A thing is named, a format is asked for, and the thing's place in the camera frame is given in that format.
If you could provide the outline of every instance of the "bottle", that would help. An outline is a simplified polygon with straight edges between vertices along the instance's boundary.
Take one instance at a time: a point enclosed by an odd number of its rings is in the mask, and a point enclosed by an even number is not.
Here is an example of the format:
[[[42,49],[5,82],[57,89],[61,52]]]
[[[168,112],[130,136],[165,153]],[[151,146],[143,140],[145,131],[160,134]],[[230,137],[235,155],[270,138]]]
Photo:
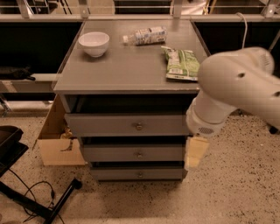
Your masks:
[[[166,41],[167,31],[164,26],[156,26],[134,31],[130,35],[122,37],[126,45],[149,45],[153,43],[162,43]]]

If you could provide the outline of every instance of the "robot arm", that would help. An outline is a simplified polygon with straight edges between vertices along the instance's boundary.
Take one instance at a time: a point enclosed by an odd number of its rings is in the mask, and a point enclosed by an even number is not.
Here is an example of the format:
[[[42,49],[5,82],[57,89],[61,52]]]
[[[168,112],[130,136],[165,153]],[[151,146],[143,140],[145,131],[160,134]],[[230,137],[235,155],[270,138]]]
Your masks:
[[[200,91],[186,112],[194,135],[218,134],[236,109],[260,116],[280,129],[280,79],[272,75],[274,60],[260,47],[221,52],[200,65]]]

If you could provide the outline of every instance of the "cabinet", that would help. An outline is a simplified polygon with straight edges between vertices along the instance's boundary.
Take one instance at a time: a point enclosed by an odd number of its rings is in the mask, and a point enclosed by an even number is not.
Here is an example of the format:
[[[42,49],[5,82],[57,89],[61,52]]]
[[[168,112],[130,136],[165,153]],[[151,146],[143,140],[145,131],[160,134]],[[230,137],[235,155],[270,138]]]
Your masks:
[[[76,45],[54,91],[83,157],[97,180],[183,179],[186,110],[198,93],[193,82],[165,78],[160,45],[127,46],[122,35],[165,25],[167,46],[206,54],[188,20],[87,21],[83,32],[110,36],[108,51],[89,58]]]

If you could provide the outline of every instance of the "white bowl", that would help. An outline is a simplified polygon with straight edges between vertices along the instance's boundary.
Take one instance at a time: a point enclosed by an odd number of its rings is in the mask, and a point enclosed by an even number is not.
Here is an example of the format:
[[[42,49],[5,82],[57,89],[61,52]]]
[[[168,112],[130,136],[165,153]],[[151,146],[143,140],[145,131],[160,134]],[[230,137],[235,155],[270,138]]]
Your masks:
[[[102,56],[109,47],[110,37],[108,34],[100,31],[88,32],[78,39],[78,44],[91,57]]]

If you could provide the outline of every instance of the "cardboard box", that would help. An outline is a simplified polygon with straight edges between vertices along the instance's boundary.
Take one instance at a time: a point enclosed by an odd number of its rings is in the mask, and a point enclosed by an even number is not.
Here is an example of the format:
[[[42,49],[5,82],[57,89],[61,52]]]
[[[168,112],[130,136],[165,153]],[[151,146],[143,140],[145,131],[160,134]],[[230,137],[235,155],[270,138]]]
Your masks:
[[[56,95],[38,136],[38,147],[44,165],[85,165],[77,139],[60,139],[67,126],[65,110]]]

